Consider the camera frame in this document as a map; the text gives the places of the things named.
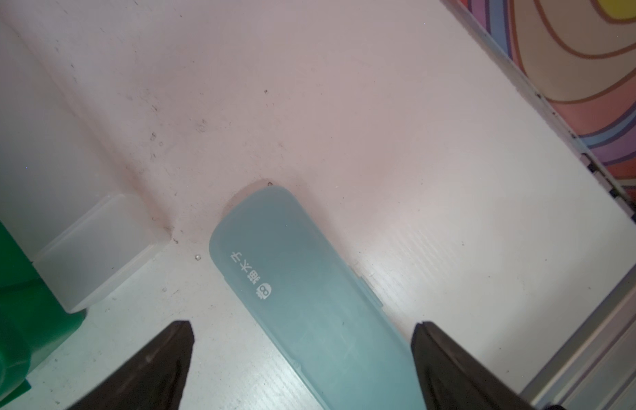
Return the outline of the clear box with barcode label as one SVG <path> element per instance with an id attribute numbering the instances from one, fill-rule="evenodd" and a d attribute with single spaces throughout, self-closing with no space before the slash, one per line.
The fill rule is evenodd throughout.
<path id="1" fill-rule="evenodd" d="M 0 221 L 68 313 L 106 298 L 170 239 L 1 20 Z"/>

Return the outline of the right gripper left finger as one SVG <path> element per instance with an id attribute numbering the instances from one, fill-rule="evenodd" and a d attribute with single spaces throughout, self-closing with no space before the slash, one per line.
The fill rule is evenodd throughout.
<path id="1" fill-rule="evenodd" d="M 177 409 L 188 379 L 193 328 L 170 323 L 72 409 Z"/>

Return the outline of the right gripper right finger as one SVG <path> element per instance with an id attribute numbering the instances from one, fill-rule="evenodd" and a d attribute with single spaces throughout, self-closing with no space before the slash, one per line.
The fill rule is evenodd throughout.
<path id="1" fill-rule="evenodd" d="M 411 352 L 428 409 L 531 408 L 433 322 L 415 326 Z"/>

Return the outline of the light blue pencil case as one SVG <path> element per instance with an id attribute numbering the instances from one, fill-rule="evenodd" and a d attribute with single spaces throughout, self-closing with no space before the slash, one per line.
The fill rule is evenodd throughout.
<path id="1" fill-rule="evenodd" d="M 209 251 L 323 408 L 424 408 L 409 343 L 287 189 L 240 202 Z"/>

